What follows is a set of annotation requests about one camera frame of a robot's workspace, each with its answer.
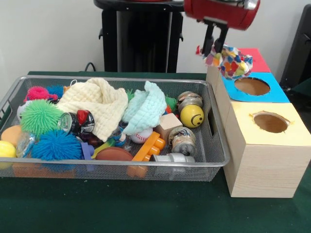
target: blue spiky ball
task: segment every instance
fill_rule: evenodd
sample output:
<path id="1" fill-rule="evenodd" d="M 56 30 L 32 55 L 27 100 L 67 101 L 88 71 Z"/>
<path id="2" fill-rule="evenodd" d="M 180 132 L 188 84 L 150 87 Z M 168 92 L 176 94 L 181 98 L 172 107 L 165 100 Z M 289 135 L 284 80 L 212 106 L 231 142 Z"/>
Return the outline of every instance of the blue spiky ball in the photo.
<path id="1" fill-rule="evenodd" d="M 57 95 L 59 99 L 62 98 L 64 94 L 64 87 L 61 85 L 48 86 L 47 90 L 50 95 Z"/>
<path id="2" fill-rule="evenodd" d="M 49 131 L 41 135 L 34 145 L 32 158 L 42 160 L 82 159 L 82 148 L 79 140 L 63 130 Z"/>

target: yellow ball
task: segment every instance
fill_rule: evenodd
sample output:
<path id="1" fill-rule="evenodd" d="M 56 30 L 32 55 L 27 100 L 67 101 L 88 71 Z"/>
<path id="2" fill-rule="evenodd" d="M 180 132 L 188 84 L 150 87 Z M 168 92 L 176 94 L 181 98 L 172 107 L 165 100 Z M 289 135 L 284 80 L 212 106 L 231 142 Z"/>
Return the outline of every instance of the yellow ball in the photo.
<path id="1" fill-rule="evenodd" d="M 0 141 L 0 158 L 16 158 L 15 147 L 6 141 Z M 0 169 L 6 169 L 13 163 L 0 162 Z"/>
<path id="2" fill-rule="evenodd" d="M 181 122 L 188 128 L 200 126 L 204 120 L 204 112 L 198 105 L 190 104 L 181 110 Z"/>

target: red paper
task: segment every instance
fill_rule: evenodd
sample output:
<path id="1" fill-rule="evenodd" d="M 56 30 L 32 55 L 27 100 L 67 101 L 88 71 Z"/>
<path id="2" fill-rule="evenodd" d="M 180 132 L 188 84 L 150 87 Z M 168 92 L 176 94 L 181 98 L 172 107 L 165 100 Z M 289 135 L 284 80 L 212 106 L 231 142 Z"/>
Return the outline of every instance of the red paper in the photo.
<path id="1" fill-rule="evenodd" d="M 261 53 L 257 48 L 241 48 L 239 49 L 245 55 L 253 56 L 253 69 L 252 72 L 269 72 L 270 68 L 262 57 Z"/>

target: baseball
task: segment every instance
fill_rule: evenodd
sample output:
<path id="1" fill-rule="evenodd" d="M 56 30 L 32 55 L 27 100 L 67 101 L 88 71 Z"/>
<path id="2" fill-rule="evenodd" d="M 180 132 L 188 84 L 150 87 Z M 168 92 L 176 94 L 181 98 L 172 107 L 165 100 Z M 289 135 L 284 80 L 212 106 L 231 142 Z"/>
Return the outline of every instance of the baseball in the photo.
<path id="1" fill-rule="evenodd" d="M 131 140 L 138 144 L 143 144 L 147 141 L 148 137 L 152 134 L 153 129 L 148 128 L 140 133 L 131 136 Z"/>

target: smiley face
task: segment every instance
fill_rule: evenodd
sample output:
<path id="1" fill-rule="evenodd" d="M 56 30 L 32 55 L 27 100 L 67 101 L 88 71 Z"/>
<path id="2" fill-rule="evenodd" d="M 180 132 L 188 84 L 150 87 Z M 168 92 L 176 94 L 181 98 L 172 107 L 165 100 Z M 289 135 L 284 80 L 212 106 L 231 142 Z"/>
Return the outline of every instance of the smiley face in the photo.
<path id="1" fill-rule="evenodd" d="M 188 128 L 196 128 L 203 123 L 204 112 L 194 104 L 187 105 L 180 113 L 181 122 Z"/>

